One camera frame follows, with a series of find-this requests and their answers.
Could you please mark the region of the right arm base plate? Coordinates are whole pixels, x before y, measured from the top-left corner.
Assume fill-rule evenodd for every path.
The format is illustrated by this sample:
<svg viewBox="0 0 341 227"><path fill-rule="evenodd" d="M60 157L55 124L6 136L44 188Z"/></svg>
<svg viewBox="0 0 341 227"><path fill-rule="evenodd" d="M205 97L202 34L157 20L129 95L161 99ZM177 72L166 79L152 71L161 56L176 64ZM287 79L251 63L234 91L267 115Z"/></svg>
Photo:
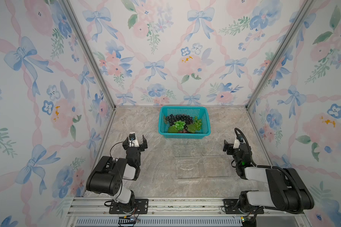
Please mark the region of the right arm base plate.
<svg viewBox="0 0 341 227"><path fill-rule="evenodd" d="M226 214L247 215L255 214L258 206L242 206L242 203L239 201L239 199L223 199L222 209Z"/></svg>

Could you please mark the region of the clear plastic clamshell container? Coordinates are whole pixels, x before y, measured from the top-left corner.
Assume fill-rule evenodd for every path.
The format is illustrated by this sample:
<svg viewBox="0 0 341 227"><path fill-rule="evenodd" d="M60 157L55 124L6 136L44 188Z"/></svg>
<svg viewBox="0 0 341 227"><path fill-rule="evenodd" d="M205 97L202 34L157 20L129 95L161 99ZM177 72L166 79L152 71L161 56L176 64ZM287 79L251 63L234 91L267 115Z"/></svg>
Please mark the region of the clear plastic clamshell container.
<svg viewBox="0 0 341 227"><path fill-rule="evenodd" d="M201 154L192 143L173 146L174 167L177 180L196 180L202 177Z"/></svg>

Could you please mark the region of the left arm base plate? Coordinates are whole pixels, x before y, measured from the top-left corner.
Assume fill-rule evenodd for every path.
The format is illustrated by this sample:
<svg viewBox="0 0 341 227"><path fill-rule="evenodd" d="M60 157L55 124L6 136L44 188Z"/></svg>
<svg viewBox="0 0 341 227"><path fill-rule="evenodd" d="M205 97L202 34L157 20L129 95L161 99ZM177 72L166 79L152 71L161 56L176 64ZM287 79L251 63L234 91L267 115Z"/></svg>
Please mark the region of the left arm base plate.
<svg viewBox="0 0 341 227"><path fill-rule="evenodd" d="M127 204L111 201L111 204L109 205L109 214L147 214L148 207L148 199L130 199L129 203Z"/></svg>

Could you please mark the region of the green grape bunch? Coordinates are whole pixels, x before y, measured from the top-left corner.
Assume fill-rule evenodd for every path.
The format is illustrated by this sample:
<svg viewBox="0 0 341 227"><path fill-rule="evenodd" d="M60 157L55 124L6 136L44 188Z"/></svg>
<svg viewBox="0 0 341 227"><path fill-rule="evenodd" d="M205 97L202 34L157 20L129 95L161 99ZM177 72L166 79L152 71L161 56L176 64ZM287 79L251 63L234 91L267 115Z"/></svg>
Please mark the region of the green grape bunch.
<svg viewBox="0 0 341 227"><path fill-rule="evenodd" d="M186 123L184 121L176 121L173 124L173 127L177 130L177 131L181 131L185 128Z"/></svg>
<svg viewBox="0 0 341 227"><path fill-rule="evenodd" d="M202 129L202 120L199 119L198 117L195 117L193 119L193 124L195 125L196 127L196 131L200 131Z"/></svg>

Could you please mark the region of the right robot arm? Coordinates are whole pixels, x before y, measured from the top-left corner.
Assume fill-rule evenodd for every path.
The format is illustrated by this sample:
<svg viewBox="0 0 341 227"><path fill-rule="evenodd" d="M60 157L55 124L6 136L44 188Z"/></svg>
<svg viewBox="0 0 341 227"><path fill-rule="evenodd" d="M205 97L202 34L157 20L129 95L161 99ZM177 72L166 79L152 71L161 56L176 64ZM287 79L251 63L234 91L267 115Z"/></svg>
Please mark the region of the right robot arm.
<svg viewBox="0 0 341 227"><path fill-rule="evenodd" d="M251 147L246 142L224 142L223 151L233 157L232 167L243 180L258 181L266 191L242 191L238 199L225 199L227 214L256 213L258 208L300 214L314 208L314 199L293 168L254 165Z"/></svg>

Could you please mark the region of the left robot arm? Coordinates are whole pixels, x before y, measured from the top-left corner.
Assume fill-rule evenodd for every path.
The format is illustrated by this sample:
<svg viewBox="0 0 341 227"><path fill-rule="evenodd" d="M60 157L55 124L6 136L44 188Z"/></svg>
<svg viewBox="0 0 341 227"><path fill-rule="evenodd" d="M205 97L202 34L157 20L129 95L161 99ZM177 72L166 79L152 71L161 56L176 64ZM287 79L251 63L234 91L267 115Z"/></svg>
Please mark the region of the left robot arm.
<svg viewBox="0 0 341 227"><path fill-rule="evenodd" d="M124 186L123 181L136 181L140 175L141 153L148 148L143 136L139 143L134 132L121 142L126 152L125 158L103 156L91 172L86 190L95 194L106 194L110 200L104 202L109 214L132 215L147 214L148 199L137 199L132 190Z"/></svg>

